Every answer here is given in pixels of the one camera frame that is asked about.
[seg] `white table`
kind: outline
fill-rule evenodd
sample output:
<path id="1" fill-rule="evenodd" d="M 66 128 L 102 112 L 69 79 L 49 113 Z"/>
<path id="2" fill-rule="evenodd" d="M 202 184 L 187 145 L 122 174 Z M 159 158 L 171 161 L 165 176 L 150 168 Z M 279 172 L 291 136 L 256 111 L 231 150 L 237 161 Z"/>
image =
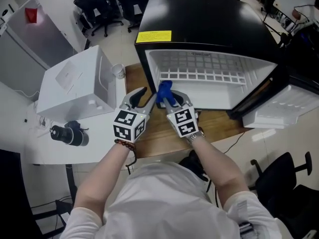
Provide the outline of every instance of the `white table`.
<path id="1" fill-rule="evenodd" d="M 126 95 L 125 79 L 116 79 L 116 103 L 119 106 Z M 78 164 L 99 162 L 114 144 L 112 122 L 114 113 L 102 114 L 80 119 L 81 128 L 89 128 L 87 146 L 70 146 L 51 139 L 49 128 L 36 129 L 40 116 L 34 111 L 34 104 L 27 109 L 29 130 L 26 136 L 24 151 L 26 159 L 32 164 Z M 53 122 L 52 125 L 64 126 Z"/>

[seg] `wooden table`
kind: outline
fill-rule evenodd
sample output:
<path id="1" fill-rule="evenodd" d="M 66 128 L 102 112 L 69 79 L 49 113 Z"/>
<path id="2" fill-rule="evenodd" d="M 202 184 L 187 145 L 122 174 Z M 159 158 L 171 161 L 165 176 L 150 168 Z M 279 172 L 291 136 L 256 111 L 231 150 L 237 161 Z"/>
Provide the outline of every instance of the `wooden table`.
<path id="1" fill-rule="evenodd" d="M 141 98 L 140 105 L 151 96 L 149 84 L 141 64 L 126 67 L 127 93 L 140 87 L 147 87 L 146 94 Z M 209 142 L 222 140 L 250 130 L 244 128 L 242 122 L 231 120 L 225 111 L 202 111 L 199 126 L 203 128 Z M 166 153 L 189 149 L 186 140 L 179 138 L 166 118 L 166 110 L 154 106 L 146 131 L 136 142 L 138 158 L 151 157 Z"/>

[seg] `red tag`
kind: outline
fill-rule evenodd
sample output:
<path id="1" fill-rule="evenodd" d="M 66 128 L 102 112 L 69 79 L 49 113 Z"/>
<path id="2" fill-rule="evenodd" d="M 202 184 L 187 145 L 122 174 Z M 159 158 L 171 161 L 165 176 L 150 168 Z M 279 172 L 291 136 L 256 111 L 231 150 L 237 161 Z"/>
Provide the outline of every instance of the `red tag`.
<path id="1" fill-rule="evenodd" d="M 36 23 L 36 16 L 38 13 L 37 8 L 25 8 L 25 15 L 29 21 L 29 23 Z"/>

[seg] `yellow label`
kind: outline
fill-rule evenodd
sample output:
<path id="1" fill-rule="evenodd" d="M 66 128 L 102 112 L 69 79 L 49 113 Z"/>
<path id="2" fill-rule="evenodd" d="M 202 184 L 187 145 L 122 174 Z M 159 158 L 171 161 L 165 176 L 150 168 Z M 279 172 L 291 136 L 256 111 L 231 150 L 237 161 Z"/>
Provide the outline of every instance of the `yellow label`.
<path id="1" fill-rule="evenodd" d="M 139 32 L 136 43 L 139 42 L 170 42 L 171 41 L 171 30 L 170 31 L 147 31 Z"/>

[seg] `forearm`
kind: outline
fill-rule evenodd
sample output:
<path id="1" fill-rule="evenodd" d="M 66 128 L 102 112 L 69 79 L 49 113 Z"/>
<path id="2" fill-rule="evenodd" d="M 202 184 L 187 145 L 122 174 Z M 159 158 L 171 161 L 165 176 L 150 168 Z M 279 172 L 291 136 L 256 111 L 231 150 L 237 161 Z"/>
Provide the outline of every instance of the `forearm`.
<path id="1" fill-rule="evenodd" d="M 80 185 L 74 207 L 88 208 L 102 217 L 105 202 L 115 187 L 129 151 L 125 146 L 114 144 Z"/>
<path id="2" fill-rule="evenodd" d="M 196 138 L 192 146 L 206 174 L 216 186 L 222 205 L 233 194 L 248 190 L 242 172 L 231 158 L 216 149 L 204 137 Z"/>

